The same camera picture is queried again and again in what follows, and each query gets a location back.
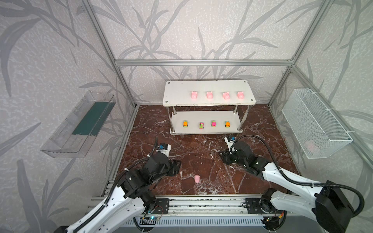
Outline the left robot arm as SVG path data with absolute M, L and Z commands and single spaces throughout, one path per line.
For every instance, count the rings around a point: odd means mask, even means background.
M 151 186 L 163 177 L 176 176 L 180 160 L 171 160 L 157 152 L 144 159 L 140 169 L 126 170 L 113 184 L 108 196 L 88 214 L 70 226 L 60 226 L 57 233 L 112 233 L 128 220 L 156 209 Z

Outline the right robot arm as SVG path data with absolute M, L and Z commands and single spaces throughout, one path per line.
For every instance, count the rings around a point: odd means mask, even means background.
M 268 189 L 261 197 L 264 212 L 293 212 L 316 221 L 329 233 L 344 233 L 350 220 L 364 209 L 363 195 L 356 189 L 337 184 L 313 181 L 281 168 L 275 160 L 256 156 L 251 147 L 235 137 L 225 137 L 228 149 L 220 152 L 227 165 L 237 164 L 262 180 L 284 187 L 290 194 Z

